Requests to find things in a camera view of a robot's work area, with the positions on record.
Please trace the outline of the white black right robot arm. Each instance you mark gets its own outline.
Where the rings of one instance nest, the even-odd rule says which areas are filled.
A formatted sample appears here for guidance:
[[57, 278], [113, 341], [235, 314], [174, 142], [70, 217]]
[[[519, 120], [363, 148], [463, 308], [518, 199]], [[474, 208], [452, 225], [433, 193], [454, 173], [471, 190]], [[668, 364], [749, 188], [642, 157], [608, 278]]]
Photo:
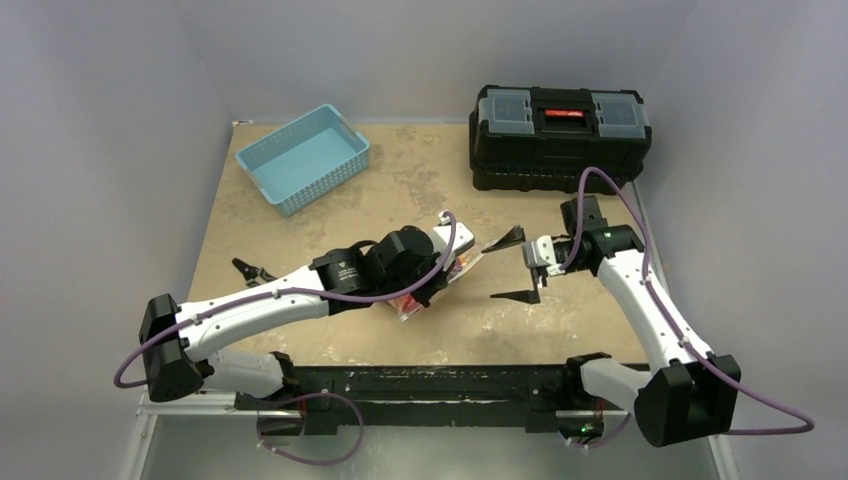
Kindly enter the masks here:
[[624, 409], [654, 447], [728, 432], [738, 392], [723, 379], [740, 380], [736, 360], [715, 355], [673, 305], [660, 306], [667, 295], [654, 285], [653, 270], [643, 263], [644, 244], [631, 226], [610, 225], [593, 195], [566, 201], [560, 210], [565, 234], [529, 240], [516, 225], [487, 247], [520, 247], [531, 274], [532, 289], [503, 298], [535, 304], [550, 278], [589, 271], [624, 312], [648, 364], [638, 371], [605, 353], [572, 357], [561, 381], [564, 399], [584, 407], [598, 398]]

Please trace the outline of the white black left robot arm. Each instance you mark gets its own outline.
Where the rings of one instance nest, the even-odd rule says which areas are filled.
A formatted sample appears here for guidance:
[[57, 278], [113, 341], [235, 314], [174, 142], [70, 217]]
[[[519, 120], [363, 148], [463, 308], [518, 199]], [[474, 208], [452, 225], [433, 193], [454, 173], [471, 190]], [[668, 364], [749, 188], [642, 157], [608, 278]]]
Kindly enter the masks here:
[[398, 297], [427, 306], [474, 244], [474, 234], [461, 222], [429, 231], [407, 225], [380, 241], [330, 250], [286, 276], [228, 296], [179, 304], [169, 294], [158, 295], [148, 301], [139, 331], [142, 383], [153, 402], [207, 389], [287, 408], [299, 387], [290, 357], [240, 352], [232, 344]]

